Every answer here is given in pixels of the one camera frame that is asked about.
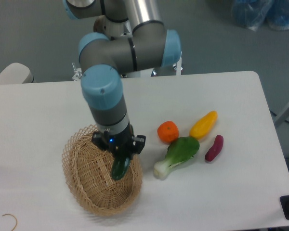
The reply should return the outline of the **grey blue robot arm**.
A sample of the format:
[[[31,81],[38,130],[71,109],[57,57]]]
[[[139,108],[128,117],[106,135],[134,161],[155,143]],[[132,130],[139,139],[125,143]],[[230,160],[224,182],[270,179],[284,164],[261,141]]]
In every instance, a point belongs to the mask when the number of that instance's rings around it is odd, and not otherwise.
[[[129,35],[116,38],[93,32],[79,42],[82,94],[98,127],[92,142],[114,157],[132,159],[145,146],[135,136],[123,95],[121,75],[178,62],[178,33],[164,27],[155,0],[65,0],[72,19],[103,15],[119,24],[129,22]]]

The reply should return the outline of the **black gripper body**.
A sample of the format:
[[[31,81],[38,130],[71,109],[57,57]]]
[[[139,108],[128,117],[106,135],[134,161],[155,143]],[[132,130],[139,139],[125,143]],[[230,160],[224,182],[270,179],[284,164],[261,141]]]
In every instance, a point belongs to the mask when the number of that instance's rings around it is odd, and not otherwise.
[[[130,150],[134,154],[140,154],[145,142],[145,135],[134,135],[132,125],[127,125],[122,132],[114,135],[110,134],[108,130],[94,131],[92,134],[92,143],[102,151],[109,151],[112,155],[116,149]]]

